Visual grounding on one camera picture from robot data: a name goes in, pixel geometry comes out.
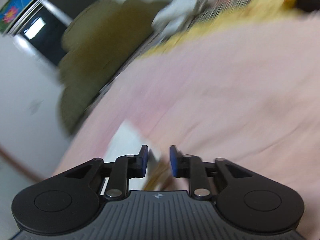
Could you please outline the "white textured pants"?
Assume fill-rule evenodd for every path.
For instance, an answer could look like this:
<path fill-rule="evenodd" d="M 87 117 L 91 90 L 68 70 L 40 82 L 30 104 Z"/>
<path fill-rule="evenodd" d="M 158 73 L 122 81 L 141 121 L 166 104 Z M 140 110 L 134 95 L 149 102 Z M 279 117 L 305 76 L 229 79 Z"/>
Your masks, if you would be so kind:
<path fill-rule="evenodd" d="M 142 145 L 148 146 L 148 149 L 151 150 L 155 160 L 159 160 L 161 158 L 161 151 L 159 147 L 149 139 L 143 137 L 140 130 L 133 126 L 131 122 L 125 120 L 111 138 L 102 158 L 104 162 L 110 163 L 123 155 L 137 155 Z"/>

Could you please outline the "pink bed blanket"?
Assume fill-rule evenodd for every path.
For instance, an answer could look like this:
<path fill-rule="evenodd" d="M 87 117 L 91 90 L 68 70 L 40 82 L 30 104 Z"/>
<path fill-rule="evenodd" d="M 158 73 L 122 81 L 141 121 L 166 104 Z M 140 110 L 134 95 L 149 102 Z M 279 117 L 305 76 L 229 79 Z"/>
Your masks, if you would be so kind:
<path fill-rule="evenodd" d="M 247 24 L 134 60 L 56 172 L 102 157 L 125 121 L 163 157 L 176 145 L 295 189 L 305 203 L 298 230 L 319 239 L 319 16 Z"/>

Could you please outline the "olive upholstered headboard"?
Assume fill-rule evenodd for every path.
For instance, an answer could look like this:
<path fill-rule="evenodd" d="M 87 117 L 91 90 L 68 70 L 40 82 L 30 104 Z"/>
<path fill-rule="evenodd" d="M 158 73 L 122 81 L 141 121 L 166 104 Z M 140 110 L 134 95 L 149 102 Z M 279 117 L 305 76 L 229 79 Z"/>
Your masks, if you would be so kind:
<path fill-rule="evenodd" d="M 66 54 L 58 64 L 64 86 L 60 120 L 66 133 L 77 130 L 100 90 L 153 34 L 153 19 L 167 5 L 161 0 L 98 0 L 67 27 L 61 39 Z"/>

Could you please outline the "dark window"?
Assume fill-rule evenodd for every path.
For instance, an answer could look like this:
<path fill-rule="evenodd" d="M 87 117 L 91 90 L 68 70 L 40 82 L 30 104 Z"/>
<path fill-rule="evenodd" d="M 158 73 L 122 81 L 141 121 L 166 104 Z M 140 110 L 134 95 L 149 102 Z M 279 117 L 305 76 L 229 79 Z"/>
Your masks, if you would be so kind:
<path fill-rule="evenodd" d="M 3 33 L 29 54 L 57 66 L 66 52 L 63 33 L 71 22 L 97 0 L 33 0 Z"/>

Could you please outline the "yellow patterned quilt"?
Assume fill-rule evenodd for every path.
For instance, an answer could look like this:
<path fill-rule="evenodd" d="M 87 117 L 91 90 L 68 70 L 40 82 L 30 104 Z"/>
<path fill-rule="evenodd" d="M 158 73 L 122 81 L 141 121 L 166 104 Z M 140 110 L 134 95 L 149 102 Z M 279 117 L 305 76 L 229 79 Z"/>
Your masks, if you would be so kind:
<path fill-rule="evenodd" d="M 157 45 L 142 57 L 167 53 L 177 46 L 217 31 L 234 29 L 247 24 L 259 24 L 297 18 L 302 14 L 301 0 L 209 0 L 202 11 L 194 16 L 184 29 Z"/>

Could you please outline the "white crumpled pillow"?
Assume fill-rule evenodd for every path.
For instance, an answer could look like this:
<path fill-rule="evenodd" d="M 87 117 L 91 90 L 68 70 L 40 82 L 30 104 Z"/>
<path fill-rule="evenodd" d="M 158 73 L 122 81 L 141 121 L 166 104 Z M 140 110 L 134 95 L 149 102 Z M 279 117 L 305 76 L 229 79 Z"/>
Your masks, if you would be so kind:
<path fill-rule="evenodd" d="M 161 9 L 152 22 L 152 28 L 168 38 L 181 31 L 199 14 L 209 0 L 173 0 Z"/>

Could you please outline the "floral painting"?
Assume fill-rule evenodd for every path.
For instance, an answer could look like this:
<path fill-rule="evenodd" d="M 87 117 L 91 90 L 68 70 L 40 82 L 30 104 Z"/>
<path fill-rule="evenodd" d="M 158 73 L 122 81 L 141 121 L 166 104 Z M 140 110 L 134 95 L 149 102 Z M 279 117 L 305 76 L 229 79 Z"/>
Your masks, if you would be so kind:
<path fill-rule="evenodd" d="M 8 0 L 1 8 L 1 34 L 33 0 Z"/>

